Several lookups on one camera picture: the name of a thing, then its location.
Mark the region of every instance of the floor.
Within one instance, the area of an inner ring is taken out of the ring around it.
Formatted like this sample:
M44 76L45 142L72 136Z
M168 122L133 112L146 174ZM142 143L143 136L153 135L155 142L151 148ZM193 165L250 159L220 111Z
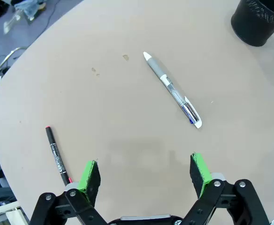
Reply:
M45 28L48 18L54 10L54 5L58 0L48 0L46 10L31 24L28 25L26 20L22 19L8 34L3 33L3 23L12 18L13 10L9 7L8 12L0 18L0 55L7 55L11 50L20 46L29 46ZM59 0L54 14L52 15L48 27L55 23L62 15L80 3L82 0ZM9 59L8 64L11 66L14 59Z

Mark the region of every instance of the silver pen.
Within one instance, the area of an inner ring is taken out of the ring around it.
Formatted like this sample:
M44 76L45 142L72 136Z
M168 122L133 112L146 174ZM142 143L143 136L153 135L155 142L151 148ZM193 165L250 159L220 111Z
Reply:
M200 128L202 125L202 121L196 110L194 109L193 105L190 103L190 101L185 98L182 98L180 93L174 88L172 81L169 79L169 77L162 71L162 69L159 67L157 62L149 55L147 52L143 52L144 57L150 66L150 68L154 71L154 73L157 75L157 77L163 82L167 90L170 92L170 94L174 97L180 108L183 110L185 115L190 120L190 123L194 124L195 127Z

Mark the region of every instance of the black mesh pencil holder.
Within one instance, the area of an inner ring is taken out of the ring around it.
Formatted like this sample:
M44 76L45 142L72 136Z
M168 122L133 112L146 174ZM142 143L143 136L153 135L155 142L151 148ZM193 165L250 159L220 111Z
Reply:
M241 0L231 26L245 43L264 45L274 33L274 0Z

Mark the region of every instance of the screw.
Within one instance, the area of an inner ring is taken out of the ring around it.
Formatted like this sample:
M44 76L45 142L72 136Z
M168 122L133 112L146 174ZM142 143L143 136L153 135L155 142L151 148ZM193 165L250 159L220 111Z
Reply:
M180 225L181 222L182 222L181 220L177 220L174 222L174 225Z
M244 188L244 187L246 186L246 184L245 184L244 181L241 181L239 185L240 185L240 187L242 187L242 188Z
M52 196L51 196L51 195L47 195L47 196L45 196L45 199L46 199L46 200L51 200L51 198L52 198Z
M221 185L220 181L215 181L214 186L219 187Z
M76 195L76 192L75 191L72 191L72 192L70 192L70 194L69 194L71 197L73 197L73 196L75 196Z

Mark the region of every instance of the round table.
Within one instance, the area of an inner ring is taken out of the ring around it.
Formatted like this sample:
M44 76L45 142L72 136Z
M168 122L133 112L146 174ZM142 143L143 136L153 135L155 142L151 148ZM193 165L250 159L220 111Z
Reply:
M96 209L184 217L196 201L190 155L229 183L249 179L274 219L274 35L243 43L238 1L86 0L49 28L0 82L0 164L28 217L64 190L45 132L69 175L97 160ZM148 52L201 116L191 125L146 64ZM80 224L76 218L68 224ZM210 224L232 224L217 210Z

